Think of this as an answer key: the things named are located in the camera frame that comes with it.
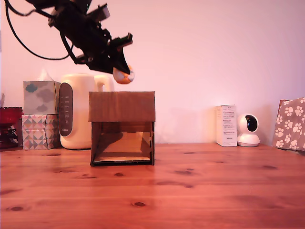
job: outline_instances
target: tissue box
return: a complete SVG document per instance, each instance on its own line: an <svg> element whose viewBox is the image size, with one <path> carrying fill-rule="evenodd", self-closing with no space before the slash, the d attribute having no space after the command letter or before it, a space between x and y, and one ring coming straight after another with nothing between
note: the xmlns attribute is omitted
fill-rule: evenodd
<svg viewBox="0 0 305 229"><path fill-rule="evenodd" d="M60 84L56 81L23 82L23 113L57 115Z"/></svg>
<svg viewBox="0 0 305 229"><path fill-rule="evenodd" d="M23 149L52 149L60 146L58 115L22 116Z"/></svg>

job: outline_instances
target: black cable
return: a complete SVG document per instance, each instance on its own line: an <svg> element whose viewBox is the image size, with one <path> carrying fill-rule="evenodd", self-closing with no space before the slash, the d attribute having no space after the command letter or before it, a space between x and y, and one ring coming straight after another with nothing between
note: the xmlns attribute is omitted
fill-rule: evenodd
<svg viewBox="0 0 305 229"><path fill-rule="evenodd" d="M25 13L25 14L24 14L24 13L20 13L19 11L17 11L17 10L14 9L14 7L10 4L9 0L4 0L4 1L5 1L5 4L8 5L8 7L9 7L9 9L10 9L11 11L13 11L14 13L16 13L17 15L22 16L22 17L27 17L27 16L29 16L31 13L33 13L33 12L36 11L36 10L31 10L30 12Z"/></svg>
<svg viewBox="0 0 305 229"><path fill-rule="evenodd" d="M37 56L37 57L39 57L39 58L42 58L42 59L45 59L45 60L51 60L51 61L61 61L61 60L64 60L64 59L66 59L66 58L69 57L69 54L68 54L68 55L66 55L65 57L61 57L61 58L48 58L48 57L40 56L40 55L38 55L38 54L32 52L32 51L31 51L31 50L30 50L30 49L29 49L29 48L19 39L19 37L17 36L17 34L16 34L16 32L15 32L15 30L14 30L14 28L13 28L13 25L12 25L12 23L11 23L11 21L10 21L9 5L11 6L11 4L9 3L9 1L8 1L8 0L5 0L5 13L6 13L6 18L7 18L7 20L8 20L10 29L11 29L11 31L13 32L15 38L19 41L19 43L20 43L27 51L29 51L31 54L33 54L33 55L35 55L35 56ZM25 16L25 15L26 15L26 14L22 14L22 13L16 11L12 6L11 6L11 8L13 9L13 10L12 10L12 9L11 9L11 10L12 10L14 13L16 13L16 14L18 14L18 15L20 15L20 16Z"/></svg>
<svg viewBox="0 0 305 229"><path fill-rule="evenodd" d="M64 46L65 46L69 56L74 61L74 63L75 64L84 64L84 63L82 63L82 62L77 60L77 58L75 57L74 53L72 52L72 49L69 47L67 39L66 39L66 37L65 37L65 35L63 33L61 33L61 40L62 40L62 43L64 44Z"/></svg>

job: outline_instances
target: cardboard flap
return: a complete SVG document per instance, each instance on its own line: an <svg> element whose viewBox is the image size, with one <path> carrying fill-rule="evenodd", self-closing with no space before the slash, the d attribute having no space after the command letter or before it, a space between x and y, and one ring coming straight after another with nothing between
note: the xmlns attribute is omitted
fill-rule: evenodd
<svg viewBox="0 0 305 229"><path fill-rule="evenodd" d="M154 121L154 92L89 92L89 122Z"/></svg>

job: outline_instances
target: geometric pattern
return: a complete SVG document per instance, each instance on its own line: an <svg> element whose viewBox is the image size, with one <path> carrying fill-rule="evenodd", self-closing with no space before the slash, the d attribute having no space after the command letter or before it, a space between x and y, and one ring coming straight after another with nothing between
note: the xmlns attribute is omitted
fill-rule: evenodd
<svg viewBox="0 0 305 229"><path fill-rule="evenodd" d="M59 147L58 115L32 114L22 116L23 149Z"/></svg>

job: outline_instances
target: wooden table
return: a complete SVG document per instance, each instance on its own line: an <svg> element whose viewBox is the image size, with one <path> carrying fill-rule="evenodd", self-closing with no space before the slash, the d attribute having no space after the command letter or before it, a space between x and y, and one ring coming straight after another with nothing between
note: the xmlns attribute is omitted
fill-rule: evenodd
<svg viewBox="0 0 305 229"><path fill-rule="evenodd" d="M305 157L259 146L156 145L155 166L90 151L1 151L1 229L305 228Z"/></svg>

